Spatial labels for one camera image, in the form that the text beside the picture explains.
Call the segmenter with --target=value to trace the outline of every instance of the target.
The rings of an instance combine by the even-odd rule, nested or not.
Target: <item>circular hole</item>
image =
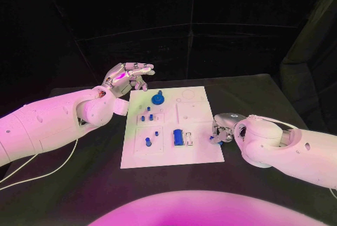
[[[310,143],[308,142],[305,143],[304,146],[305,146],[307,150],[310,150]]]
[[[241,137],[245,137],[245,135],[246,135],[246,127],[243,127],[242,129],[241,129]]]

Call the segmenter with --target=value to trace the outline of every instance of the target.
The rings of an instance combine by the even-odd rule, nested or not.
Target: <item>blue object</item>
[[[164,100],[166,99],[164,99],[164,96],[163,96],[163,92],[158,91],[158,94],[156,94],[153,96],[153,98],[151,98],[153,104],[160,105],[160,104],[163,104]]]
[[[209,140],[212,140],[213,138],[215,138],[215,137],[210,136]],[[223,141],[220,141],[218,144],[222,145],[222,144],[223,144]]]
[[[184,145],[183,131],[182,130],[174,130],[173,131],[173,136],[174,136],[174,145],[176,146],[183,146]]]
[[[146,145],[147,145],[148,147],[153,145],[148,137],[146,138]]]

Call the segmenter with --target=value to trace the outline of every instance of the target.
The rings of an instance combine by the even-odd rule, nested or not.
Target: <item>table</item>
[[[213,115],[256,114],[307,128],[269,75],[148,83],[151,89],[189,86],[205,86]],[[50,96],[88,88],[53,89]],[[0,191],[1,225],[88,225],[133,200],[176,190],[238,193],[337,224],[337,200],[328,189],[275,168],[252,166],[235,142],[222,145],[223,163],[120,169],[125,121],[127,117],[114,115],[109,123],[79,139],[75,154],[55,174]],[[73,144],[40,154],[6,184],[53,171]],[[23,161],[13,162],[9,172]]]

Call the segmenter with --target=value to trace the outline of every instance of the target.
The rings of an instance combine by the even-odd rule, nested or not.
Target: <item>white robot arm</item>
[[[118,97],[135,86],[147,91],[141,75],[154,66],[120,63],[101,86],[25,105],[0,119],[0,166],[13,160],[52,151],[105,125],[112,113],[127,115],[128,102]]]
[[[275,124],[291,127],[282,130]],[[287,175],[337,189],[337,136],[301,130],[271,118],[223,113],[215,116],[210,142],[235,139],[243,159]]]

